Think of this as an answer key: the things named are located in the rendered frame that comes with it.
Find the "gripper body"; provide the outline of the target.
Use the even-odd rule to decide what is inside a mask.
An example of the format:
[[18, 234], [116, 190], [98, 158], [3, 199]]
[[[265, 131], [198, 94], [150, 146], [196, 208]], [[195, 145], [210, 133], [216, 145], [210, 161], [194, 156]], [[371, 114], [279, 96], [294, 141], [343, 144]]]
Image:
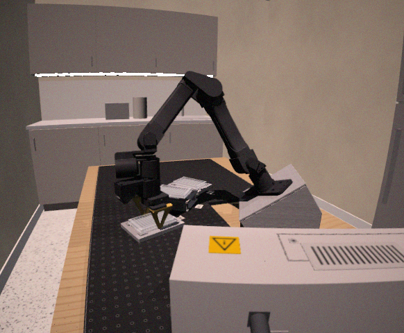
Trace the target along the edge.
[[[140, 176], [140, 177], [143, 180], [150, 180], [150, 178], [144, 178], [142, 176]], [[155, 204], [156, 204], [157, 200], [161, 200], [161, 199], [169, 200], [169, 194], [166, 194], [163, 191], [160, 191], [160, 176], [158, 176], [157, 178], [153, 178], [153, 180], [156, 180], [156, 196], [145, 199], [144, 197], [140, 196], [139, 194], [137, 194], [137, 195], [139, 197], [141, 197], [141, 202], [143, 205], [145, 205], [148, 208], [150, 208], [151, 210], [155, 211], [155, 210], [162, 209], [167, 206], [165, 203], [160, 203], [157, 205], [155, 205]]]

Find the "white well plate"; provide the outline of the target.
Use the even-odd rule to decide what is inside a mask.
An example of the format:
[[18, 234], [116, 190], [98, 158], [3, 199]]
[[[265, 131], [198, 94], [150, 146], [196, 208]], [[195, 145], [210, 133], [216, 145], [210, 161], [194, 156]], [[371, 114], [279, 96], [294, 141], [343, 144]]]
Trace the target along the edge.
[[[162, 216], [164, 214], [164, 210], [161, 212], [158, 212], [158, 220], [159, 222], [161, 222], [162, 220]], [[172, 223], [177, 222], [176, 217], [168, 214], [163, 227], [167, 226], [167, 225], [171, 225]], [[151, 215], [151, 213], [148, 214], [144, 214], [132, 219], [128, 220], [128, 224], [134, 228], [137, 232], [139, 232], [140, 234], [143, 234], [145, 232], [151, 232], [154, 230], [159, 229], [155, 223], [155, 221], [153, 220], [153, 217]]]
[[171, 185], [161, 185], [160, 191], [163, 191], [166, 194], [169, 194], [169, 198], [186, 198], [191, 192], [192, 188], [188, 187], [177, 187]]
[[187, 177], [182, 177], [179, 178], [175, 181], [173, 181], [173, 184], [176, 184], [181, 187], [188, 187], [188, 188], [193, 188], [193, 189], [198, 189], [202, 188], [207, 184], [207, 181], [203, 180], [197, 180], [193, 178], [187, 178]]

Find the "light grey machine housing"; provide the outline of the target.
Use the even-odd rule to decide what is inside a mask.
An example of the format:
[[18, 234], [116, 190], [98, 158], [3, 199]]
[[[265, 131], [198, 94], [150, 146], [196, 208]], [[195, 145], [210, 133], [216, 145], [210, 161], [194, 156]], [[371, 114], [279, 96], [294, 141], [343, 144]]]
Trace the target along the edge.
[[404, 228], [184, 225], [172, 333], [404, 333]]

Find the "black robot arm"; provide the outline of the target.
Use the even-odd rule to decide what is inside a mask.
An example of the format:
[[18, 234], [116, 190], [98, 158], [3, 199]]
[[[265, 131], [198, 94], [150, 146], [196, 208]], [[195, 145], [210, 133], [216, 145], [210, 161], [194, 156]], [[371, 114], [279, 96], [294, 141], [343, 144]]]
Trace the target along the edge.
[[[136, 194], [145, 199], [156, 196], [156, 180], [153, 178], [160, 175], [160, 158], [153, 154], [157, 152], [158, 143], [190, 98], [209, 114], [224, 141], [234, 170], [249, 174], [253, 186], [245, 192], [246, 196], [281, 195], [293, 183], [292, 179], [271, 178], [266, 165], [257, 159], [253, 149], [250, 150], [241, 136], [228, 111], [222, 89], [218, 79], [187, 71], [140, 133], [137, 145], [141, 150], [115, 153], [116, 178], [130, 178], [114, 182], [116, 197], [123, 204], [127, 204]], [[140, 176], [150, 180], [143, 180]]]

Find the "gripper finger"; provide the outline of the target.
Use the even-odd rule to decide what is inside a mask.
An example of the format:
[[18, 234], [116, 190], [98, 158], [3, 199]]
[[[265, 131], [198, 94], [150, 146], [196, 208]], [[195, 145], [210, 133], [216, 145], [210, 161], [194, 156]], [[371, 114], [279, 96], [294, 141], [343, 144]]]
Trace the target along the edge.
[[145, 213], [144, 213], [144, 211], [143, 211], [143, 209], [142, 209], [142, 207], [141, 207], [141, 205], [140, 205], [141, 197], [139, 197], [139, 196], [134, 196], [132, 199], [133, 199], [134, 203], [136, 204], [137, 208], [139, 209], [139, 211], [140, 211], [140, 213], [141, 213], [142, 215], [149, 213], [149, 208], [148, 208], [148, 207], [146, 207], [146, 211], [145, 211]]
[[[165, 222], [165, 219], [167, 218], [167, 215], [169, 214], [169, 212], [171, 211], [171, 209], [172, 209], [172, 204], [171, 204], [171, 203], [167, 203], [167, 206], [164, 207], [164, 208], [162, 208], [162, 209], [158, 209], [158, 210], [155, 210], [155, 211], [153, 211], [153, 210], [150, 209], [150, 212], [151, 212], [151, 214], [152, 214], [152, 217], [153, 217], [153, 219], [154, 219], [154, 221], [155, 221], [155, 223], [156, 223], [156, 225], [157, 225], [158, 228], [162, 228], [162, 227], [163, 227], [164, 222]], [[163, 216], [162, 216], [161, 222], [159, 222], [159, 220], [158, 220], [158, 212], [161, 212], [161, 211], [163, 211], [163, 210], [164, 210], [164, 214], [163, 214]]]

